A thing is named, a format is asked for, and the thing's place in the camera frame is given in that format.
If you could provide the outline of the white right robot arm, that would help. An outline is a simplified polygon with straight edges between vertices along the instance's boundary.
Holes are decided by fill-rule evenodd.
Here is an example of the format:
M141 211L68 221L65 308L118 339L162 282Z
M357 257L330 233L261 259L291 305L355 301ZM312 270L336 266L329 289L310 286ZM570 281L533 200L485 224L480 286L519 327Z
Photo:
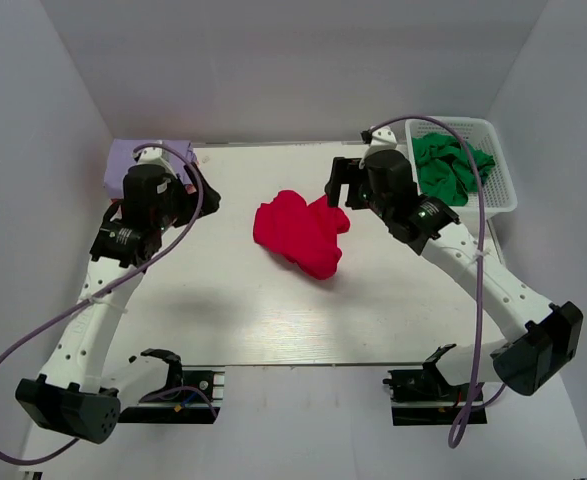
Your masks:
M440 347L422 364L426 390L445 399L467 383L501 382L531 396L576 353L583 314L528 288L481 247L459 215L418 190L409 160L389 128L363 135L360 159L336 157L325 187L335 207L346 186L347 207L372 211L399 242L440 268L497 325L503 338L467 347Z

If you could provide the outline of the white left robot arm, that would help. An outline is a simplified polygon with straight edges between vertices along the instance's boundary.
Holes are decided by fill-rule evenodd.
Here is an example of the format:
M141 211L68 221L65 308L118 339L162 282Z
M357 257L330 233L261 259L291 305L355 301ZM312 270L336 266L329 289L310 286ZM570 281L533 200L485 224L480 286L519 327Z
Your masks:
M221 200L198 167L163 142L137 146L132 157L123 196L108 207L90 249L79 308L38 376L21 380L15 392L39 427L95 444L146 396L182 392L181 358L169 350L144 350L111 373L105 360L133 292L170 251L163 234L173 227L188 232Z

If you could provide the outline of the red t-shirt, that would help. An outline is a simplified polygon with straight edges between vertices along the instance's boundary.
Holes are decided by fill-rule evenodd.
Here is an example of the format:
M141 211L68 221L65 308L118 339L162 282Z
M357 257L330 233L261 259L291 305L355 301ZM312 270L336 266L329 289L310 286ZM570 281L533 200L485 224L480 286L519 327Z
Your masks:
M253 239L310 277L327 280L342 258L338 236L349 230L347 215L329 206L325 195L308 203L299 193L282 190L256 210Z

